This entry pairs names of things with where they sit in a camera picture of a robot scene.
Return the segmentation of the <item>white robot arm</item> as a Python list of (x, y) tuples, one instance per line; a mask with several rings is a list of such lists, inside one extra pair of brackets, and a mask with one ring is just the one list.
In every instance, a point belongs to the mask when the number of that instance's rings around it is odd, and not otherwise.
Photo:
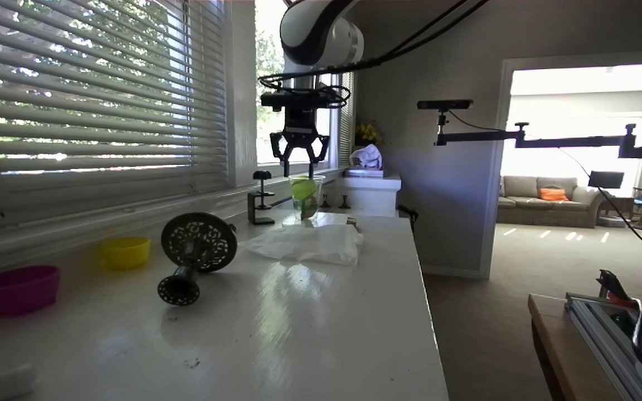
[(258, 75), (258, 82), (266, 88), (260, 104), (285, 114), (283, 130), (269, 135), (283, 174), (289, 174), (295, 150), (308, 153), (308, 174), (327, 153), (330, 139), (316, 131), (316, 112), (343, 107), (351, 91), (323, 84), (320, 75), (342, 73), (363, 55), (363, 34), (345, 17), (353, 4), (355, 0), (293, 0), (279, 22), (285, 70)]

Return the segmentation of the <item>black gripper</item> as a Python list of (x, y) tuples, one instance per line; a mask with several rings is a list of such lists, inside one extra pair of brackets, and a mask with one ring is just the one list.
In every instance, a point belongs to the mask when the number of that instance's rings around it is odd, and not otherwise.
[(320, 144), (310, 158), (310, 177), (315, 166), (327, 156), (330, 135), (316, 131), (316, 112), (332, 109), (342, 96), (330, 89), (277, 89), (260, 96), (260, 104), (285, 117), (283, 130), (269, 134), (273, 156), (281, 163), (283, 177), (289, 177), (289, 152), (295, 148), (313, 150)]

